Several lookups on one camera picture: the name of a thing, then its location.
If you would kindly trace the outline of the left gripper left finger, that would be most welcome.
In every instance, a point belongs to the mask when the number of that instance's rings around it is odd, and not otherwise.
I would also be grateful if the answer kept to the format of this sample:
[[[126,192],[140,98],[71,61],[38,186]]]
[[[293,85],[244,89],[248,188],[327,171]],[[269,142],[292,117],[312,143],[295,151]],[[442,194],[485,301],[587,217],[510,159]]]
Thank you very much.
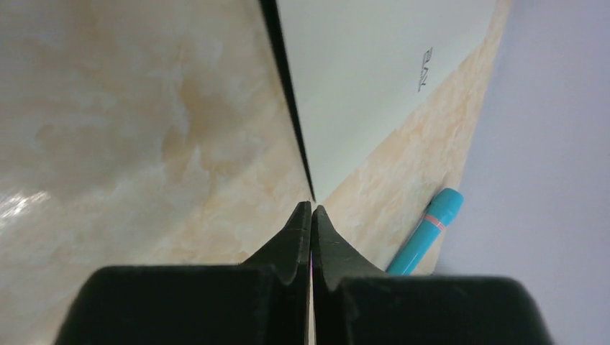
[[[240,264],[108,266],[84,283],[57,344],[306,344],[311,204]]]

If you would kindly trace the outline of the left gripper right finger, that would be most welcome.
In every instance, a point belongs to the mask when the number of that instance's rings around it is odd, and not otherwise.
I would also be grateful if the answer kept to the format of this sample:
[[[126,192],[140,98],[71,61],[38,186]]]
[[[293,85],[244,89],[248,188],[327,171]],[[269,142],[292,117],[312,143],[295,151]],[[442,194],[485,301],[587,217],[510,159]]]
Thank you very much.
[[[311,220],[318,344],[551,344],[537,304],[507,277],[393,276]]]

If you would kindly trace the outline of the grey black file folder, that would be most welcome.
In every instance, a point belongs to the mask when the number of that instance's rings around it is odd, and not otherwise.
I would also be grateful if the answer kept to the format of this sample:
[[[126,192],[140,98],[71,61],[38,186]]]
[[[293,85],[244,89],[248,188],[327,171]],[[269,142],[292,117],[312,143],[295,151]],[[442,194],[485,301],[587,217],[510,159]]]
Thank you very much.
[[[322,202],[474,51],[494,1],[261,1]]]

